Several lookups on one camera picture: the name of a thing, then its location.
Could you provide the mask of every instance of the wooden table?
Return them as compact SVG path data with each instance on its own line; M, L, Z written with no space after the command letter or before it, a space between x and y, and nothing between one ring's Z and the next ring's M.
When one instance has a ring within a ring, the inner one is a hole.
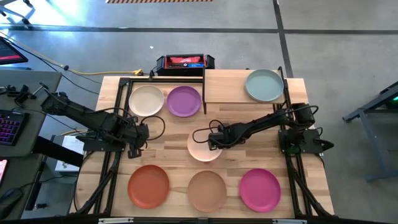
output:
M219 119L222 122L248 122L252 119L272 113L272 105L258 103L251 99L241 97L240 103L220 103L219 95L225 95L226 91L234 91L243 94L243 90L228 90L210 88L211 82L222 82L225 85L241 85L243 79L251 71L249 70L208 70L206 71L206 101L207 114L202 109L189 118L178 118L167 110L166 106L157 114L166 121L164 135L149 142L149 147L142 152L142 157L128 159L127 153L122 155L119 166L116 190L114 195L112 216L125 217L216 217L216 218L289 218L294 217L292 199L290 196L289 180L284 155L280 152L277 140L278 128L272 128L253 135L246 144L238 145L224 150L219 158L205 164L196 161L187 150L187 138L195 128L208 126L212 119ZM110 108L114 106L118 83L120 77L104 77L101 92L98 98L96 109ZM287 79L290 95L293 103L308 102L304 80L300 78ZM135 83L133 90L145 83ZM151 83L164 91L165 96L170 91L181 85L181 83ZM190 86L202 93L201 83L192 83ZM156 136L162 130L162 123L157 119L148 119L147 124L150 134ZM81 207L91 196L98 185L100 172L103 163L103 152L94 153L84 164L79 176L76 202ZM140 166L153 164L163 168L170 179L170 193L163 205L155 209L141 209L136 207L127 196L127 182L131 174ZM326 181L325 170L321 160L314 155L304 154L303 164L307 184L318 201L324 208L333 213L330 193ZM250 210L239 197L238 184L243 174L253 168L265 168L271 171L278 178L282 187L282 198L279 205L269 213L257 213ZM188 202L187 187L190 179L198 172L211 170L218 173L226 182L228 198L220 210L213 213L202 213L195 210ZM300 208L304 211L302 194L299 187L297 192L300 200ZM101 211L104 209L108 194L108 188L104 191Z

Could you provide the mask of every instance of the concrete floor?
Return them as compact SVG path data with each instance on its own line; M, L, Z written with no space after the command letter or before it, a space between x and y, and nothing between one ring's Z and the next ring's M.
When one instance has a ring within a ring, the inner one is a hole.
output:
M28 14L33 24L95 27L191 27L276 29L272 0L214 0L208 3L105 4L96 0L31 0L34 10L21 1L9 7ZM398 2L394 0L279 0L285 29L398 29ZM0 18L0 22L19 19ZM214 56L217 68L271 68L284 65L278 34L137 33L137 32L27 32L10 31L13 38L74 69L149 71L165 54L205 53ZM335 143L325 153L326 175L335 212L344 218L397 223L398 179L367 183L365 176L378 172L362 124L346 124L341 117L375 97L397 81L396 35L286 35L294 77L304 78L310 103L320 107L316 126L323 138ZM18 66L50 70L36 58ZM74 82L99 91L100 85L70 73ZM101 81L101 76L90 77ZM97 96L62 80L58 88L69 97L95 108ZM86 100L80 97L85 94ZM81 125L58 118L71 126ZM375 126L391 124L373 119ZM46 119L41 136L68 131ZM71 192L72 185L52 184L52 190ZM38 203L53 208L24 217L66 214L70 197L54 198L44 187Z

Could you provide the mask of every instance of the pink plate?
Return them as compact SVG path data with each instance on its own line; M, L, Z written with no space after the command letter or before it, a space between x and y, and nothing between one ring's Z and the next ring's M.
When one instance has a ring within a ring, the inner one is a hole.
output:
M239 194L243 202L256 212L269 212L279 203L278 179L265 169L249 170L241 179Z

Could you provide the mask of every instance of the light blue plate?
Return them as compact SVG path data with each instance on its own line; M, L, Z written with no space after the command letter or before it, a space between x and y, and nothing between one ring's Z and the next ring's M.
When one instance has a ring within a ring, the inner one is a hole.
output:
M275 72L260 69L250 73L244 88L251 98L261 102L270 102L283 94L284 82Z

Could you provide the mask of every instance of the white paper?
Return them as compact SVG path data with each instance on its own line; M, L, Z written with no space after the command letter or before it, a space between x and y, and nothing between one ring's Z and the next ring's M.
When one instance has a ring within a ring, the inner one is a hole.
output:
M62 146L80 153L83 155L83 146L85 144L82 141L76 139L75 136L65 136L62 142ZM57 161L57 166L55 166L55 171L57 172L78 172L79 167L67 164L66 162Z

